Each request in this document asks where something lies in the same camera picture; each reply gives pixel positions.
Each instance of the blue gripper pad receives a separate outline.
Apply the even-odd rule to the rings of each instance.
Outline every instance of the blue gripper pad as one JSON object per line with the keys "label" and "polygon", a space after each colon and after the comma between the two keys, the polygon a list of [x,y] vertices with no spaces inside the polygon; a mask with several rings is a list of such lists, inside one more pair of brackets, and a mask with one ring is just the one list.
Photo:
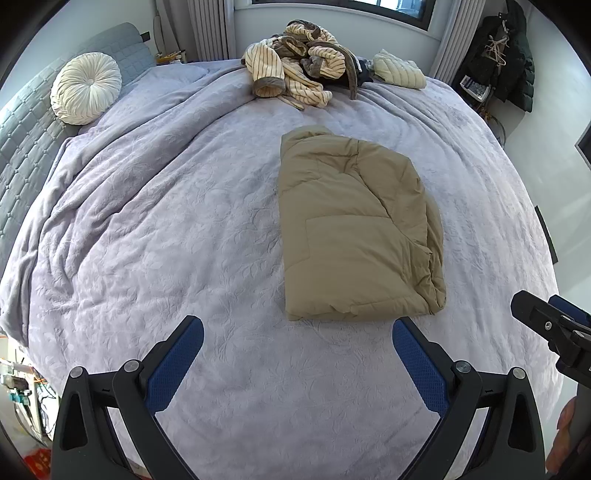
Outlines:
{"label": "blue gripper pad", "polygon": [[589,314],[564,298],[559,297],[558,295],[552,295],[548,300],[548,303],[550,303],[550,305],[552,305],[555,309],[565,312],[565,314],[571,317],[575,322],[591,328],[591,319]]}
{"label": "blue gripper pad", "polygon": [[402,320],[394,322],[392,342],[425,406],[443,418],[449,408],[445,379]]}
{"label": "blue gripper pad", "polygon": [[203,345],[203,323],[197,317],[189,324],[146,385],[145,405],[152,415],[163,411],[173,399],[189,367]]}

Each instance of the human hand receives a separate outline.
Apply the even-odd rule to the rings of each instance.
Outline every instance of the human hand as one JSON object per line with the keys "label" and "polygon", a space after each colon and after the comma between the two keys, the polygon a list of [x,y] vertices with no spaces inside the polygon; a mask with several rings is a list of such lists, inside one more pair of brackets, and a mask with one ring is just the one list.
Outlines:
{"label": "human hand", "polygon": [[[568,457],[571,451],[569,427],[570,423],[573,421],[574,402],[576,398],[577,397],[573,397],[569,400],[569,402],[562,409],[562,412],[560,412],[560,417],[558,417],[558,424],[556,425],[558,433],[556,434],[556,438],[554,438],[552,449],[550,450],[548,458],[546,459],[546,469],[553,474],[558,473],[560,466],[566,460],[566,457]],[[579,453],[583,451],[590,440],[591,437],[587,437],[579,443],[579,447],[577,449]]]}

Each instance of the round white pillow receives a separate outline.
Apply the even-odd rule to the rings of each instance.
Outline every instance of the round white pillow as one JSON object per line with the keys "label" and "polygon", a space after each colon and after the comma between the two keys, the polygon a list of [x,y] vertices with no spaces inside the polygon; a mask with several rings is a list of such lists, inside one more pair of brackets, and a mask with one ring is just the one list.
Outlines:
{"label": "round white pillow", "polygon": [[83,53],[57,74],[51,87],[51,107],[63,122],[86,125],[100,117],[120,91],[117,62],[104,53]]}

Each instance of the window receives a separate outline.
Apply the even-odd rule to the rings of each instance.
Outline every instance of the window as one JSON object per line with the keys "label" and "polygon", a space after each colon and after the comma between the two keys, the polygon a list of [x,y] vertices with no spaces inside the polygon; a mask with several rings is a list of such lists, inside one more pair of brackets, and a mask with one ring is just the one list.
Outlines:
{"label": "window", "polygon": [[429,28],[436,0],[252,0],[253,4],[321,4],[393,18],[423,30]]}

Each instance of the gray curtain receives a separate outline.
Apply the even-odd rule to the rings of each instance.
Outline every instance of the gray curtain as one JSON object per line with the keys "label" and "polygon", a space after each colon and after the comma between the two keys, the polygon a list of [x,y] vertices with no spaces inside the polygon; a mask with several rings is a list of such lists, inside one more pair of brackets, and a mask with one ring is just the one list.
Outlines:
{"label": "gray curtain", "polygon": [[450,83],[472,42],[486,0],[455,0],[429,76]]}
{"label": "gray curtain", "polygon": [[234,0],[156,0],[160,53],[185,50],[187,61],[236,58]]}

